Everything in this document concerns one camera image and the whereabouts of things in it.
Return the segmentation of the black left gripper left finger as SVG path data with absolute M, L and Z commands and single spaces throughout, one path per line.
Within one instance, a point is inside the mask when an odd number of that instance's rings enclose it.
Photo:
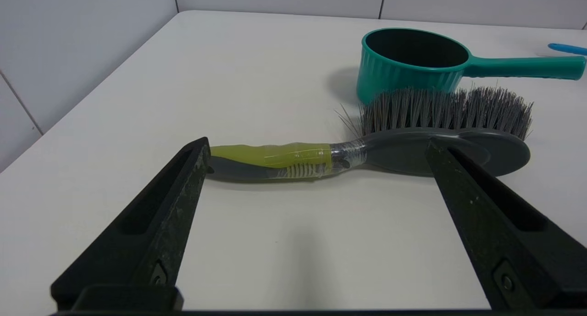
M 186 144 L 50 287 L 59 312 L 176 312 L 207 138 Z

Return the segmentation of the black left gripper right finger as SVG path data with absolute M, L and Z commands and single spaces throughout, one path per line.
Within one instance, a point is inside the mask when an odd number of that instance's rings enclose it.
M 444 140 L 426 159 L 493 310 L 586 308 L 585 246 Z

